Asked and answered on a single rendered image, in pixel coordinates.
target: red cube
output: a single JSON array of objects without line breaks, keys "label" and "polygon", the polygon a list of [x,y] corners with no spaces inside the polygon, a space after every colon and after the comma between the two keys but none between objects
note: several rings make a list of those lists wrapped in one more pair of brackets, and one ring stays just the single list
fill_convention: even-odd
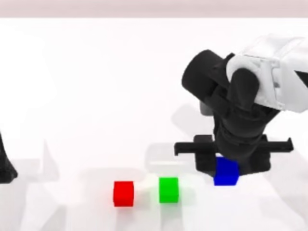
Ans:
[{"label": "red cube", "polygon": [[115,207],[133,207],[134,183],[132,181],[115,181],[113,201]]}]

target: blue cube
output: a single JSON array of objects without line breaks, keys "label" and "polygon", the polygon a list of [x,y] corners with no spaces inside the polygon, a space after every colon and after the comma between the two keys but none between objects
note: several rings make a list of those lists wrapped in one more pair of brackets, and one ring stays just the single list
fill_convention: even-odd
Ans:
[{"label": "blue cube", "polygon": [[215,186],[234,186],[240,176],[236,161],[225,157],[216,157],[216,174],[214,176]]}]

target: cube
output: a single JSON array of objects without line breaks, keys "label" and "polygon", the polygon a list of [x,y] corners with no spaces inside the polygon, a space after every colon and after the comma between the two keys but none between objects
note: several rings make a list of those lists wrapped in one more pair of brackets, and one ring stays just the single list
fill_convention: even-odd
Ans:
[{"label": "cube", "polygon": [[216,157],[215,186],[234,186],[239,179],[239,167],[236,161],[225,157]]},{"label": "cube", "polygon": [[113,202],[115,207],[133,207],[134,183],[132,181],[115,181]]},{"label": "cube", "polygon": [[159,203],[178,203],[180,197],[179,179],[159,178]]}]

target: green cube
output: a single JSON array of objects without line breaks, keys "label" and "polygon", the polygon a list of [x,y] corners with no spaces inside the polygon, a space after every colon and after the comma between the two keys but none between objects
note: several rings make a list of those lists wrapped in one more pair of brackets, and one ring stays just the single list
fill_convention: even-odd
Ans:
[{"label": "green cube", "polygon": [[179,179],[159,178],[159,203],[177,203],[179,202]]}]

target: toy block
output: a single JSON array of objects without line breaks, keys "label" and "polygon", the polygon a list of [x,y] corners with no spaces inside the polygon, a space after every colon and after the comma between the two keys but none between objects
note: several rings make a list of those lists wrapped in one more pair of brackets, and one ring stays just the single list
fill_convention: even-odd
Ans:
[{"label": "toy block", "polygon": [[159,203],[177,203],[179,196],[179,179],[177,177],[159,178]]},{"label": "toy block", "polygon": [[115,207],[133,207],[134,183],[132,181],[115,181],[113,202]]},{"label": "toy block", "polygon": [[225,157],[216,157],[215,186],[234,186],[239,179],[239,167],[236,161]]}]

